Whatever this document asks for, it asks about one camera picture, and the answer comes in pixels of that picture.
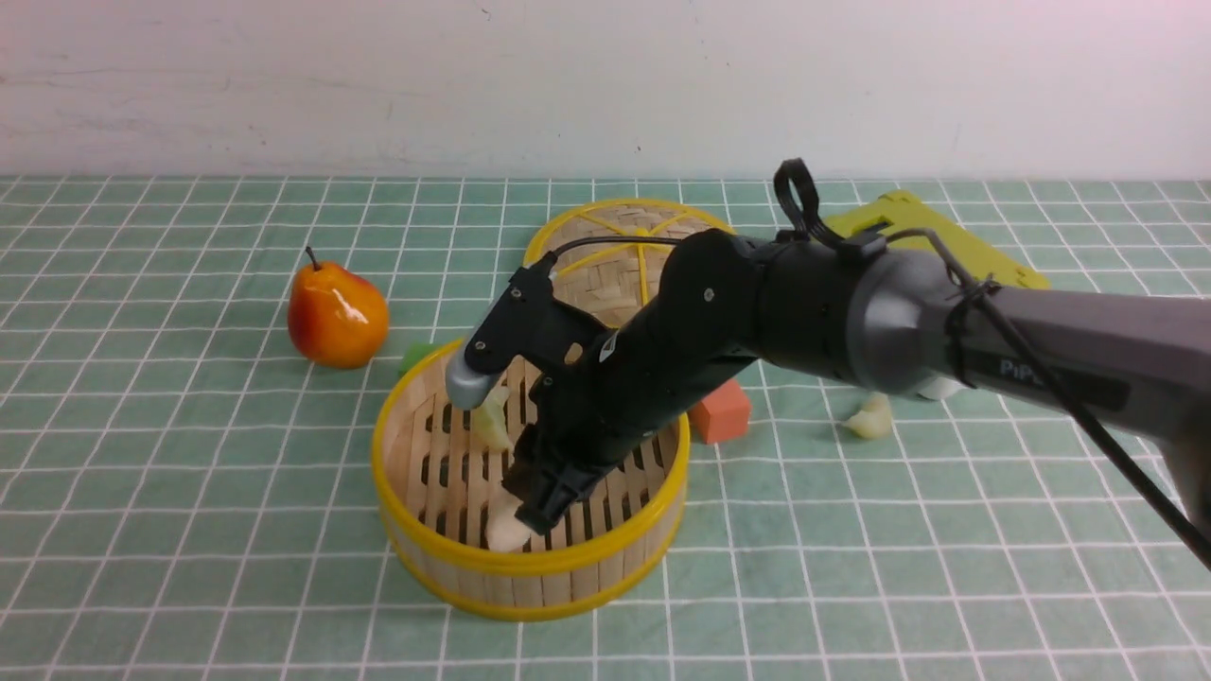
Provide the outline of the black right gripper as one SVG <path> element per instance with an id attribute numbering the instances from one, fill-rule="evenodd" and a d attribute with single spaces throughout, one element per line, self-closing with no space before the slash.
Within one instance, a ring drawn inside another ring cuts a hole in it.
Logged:
<path id="1" fill-rule="evenodd" d="M 549 534 L 637 445 L 754 362 L 753 303 L 649 303 L 539 389 L 503 488 Z"/>

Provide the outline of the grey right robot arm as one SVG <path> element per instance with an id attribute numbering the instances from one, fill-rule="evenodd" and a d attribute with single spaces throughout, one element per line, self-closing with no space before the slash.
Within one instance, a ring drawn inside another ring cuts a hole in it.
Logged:
<path id="1" fill-rule="evenodd" d="M 773 241 L 710 230 L 671 251 L 655 296 L 619 330 L 578 338 L 570 307 L 520 297 L 539 324 L 522 355 L 543 370 L 498 520 L 553 530 L 636 445 L 757 360 L 873 393 L 948 378 L 1071 414 L 1171 530 L 1209 548 L 1209 302 L 976 280 L 930 238 L 878 233 Z"/>

